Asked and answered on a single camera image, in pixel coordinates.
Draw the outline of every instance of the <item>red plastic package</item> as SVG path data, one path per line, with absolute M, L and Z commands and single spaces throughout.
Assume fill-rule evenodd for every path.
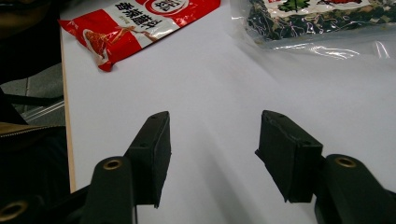
M 59 20 L 94 56 L 103 71 L 214 9 L 220 0 L 125 0 Z

